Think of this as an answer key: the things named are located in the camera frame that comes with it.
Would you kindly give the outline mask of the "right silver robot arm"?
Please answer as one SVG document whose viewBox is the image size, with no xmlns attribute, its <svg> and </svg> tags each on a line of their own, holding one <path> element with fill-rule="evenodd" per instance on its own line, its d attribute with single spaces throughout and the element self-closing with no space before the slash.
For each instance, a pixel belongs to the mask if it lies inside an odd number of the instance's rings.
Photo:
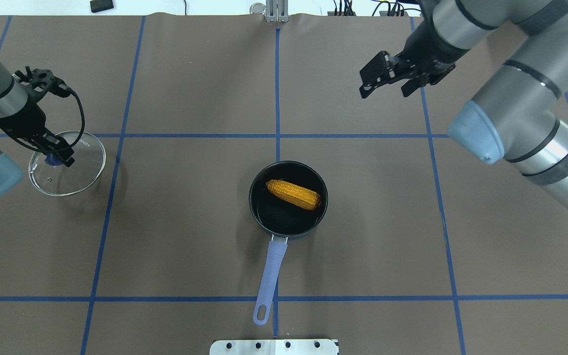
<svg viewBox="0 0 568 355">
<path fill-rule="evenodd" d="M 360 70 L 362 98 L 404 80 L 404 97 L 436 85 L 506 22 L 527 38 L 469 100 L 448 136 L 485 164 L 511 163 L 568 209 L 568 126 L 550 110 L 568 91 L 568 0 L 421 0 L 424 21 L 397 55 Z"/>
</svg>

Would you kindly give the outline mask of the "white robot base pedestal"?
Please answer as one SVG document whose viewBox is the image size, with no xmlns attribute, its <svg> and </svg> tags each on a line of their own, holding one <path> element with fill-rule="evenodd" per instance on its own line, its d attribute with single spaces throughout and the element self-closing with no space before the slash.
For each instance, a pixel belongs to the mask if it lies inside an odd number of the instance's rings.
<svg viewBox="0 0 568 355">
<path fill-rule="evenodd" d="M 333 339 L 221 340 L 210 346 L 210 355 L 339 355 Z"/>
</svg>

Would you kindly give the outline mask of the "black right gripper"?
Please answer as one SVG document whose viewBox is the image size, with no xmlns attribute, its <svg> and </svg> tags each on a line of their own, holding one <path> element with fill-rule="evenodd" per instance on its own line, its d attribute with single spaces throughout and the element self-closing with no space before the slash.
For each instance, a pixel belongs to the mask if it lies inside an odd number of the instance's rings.
<svg viewBox="0 0 568 355">
<path fill-rule="evenodd" d="M 433 83 L 438 77 L 448 74 L 457 61 L 457 47 L 451 45 L 438 34 L 432 22 L 423 22 L 408 36 L 403 50 L 397 54 L 397 72 L 416 72 L 401 86 L 403 97 L 410 97 L 419 88 Z M 360 96 L 367 99 L 374 90 L 384 85 L 401 81 L 394 72 L 360 72 Z"/>
</svg>

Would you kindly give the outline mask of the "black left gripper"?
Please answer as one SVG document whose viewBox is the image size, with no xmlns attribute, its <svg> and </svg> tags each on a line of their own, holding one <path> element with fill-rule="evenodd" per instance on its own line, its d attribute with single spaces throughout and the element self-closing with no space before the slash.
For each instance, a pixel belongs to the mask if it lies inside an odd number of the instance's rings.
<svg viewBox="0 0 568 355">
<path fill-rule="evenodd" d="M 48 132 L 45 113 L 36 103 L 27 101 L 15 114 L 0 118 L 0 128 L 21 146 L 40 151 L 48 166 L 70 168 L 75 163 L 72 145 L 62 137 Z"/>
</svg>

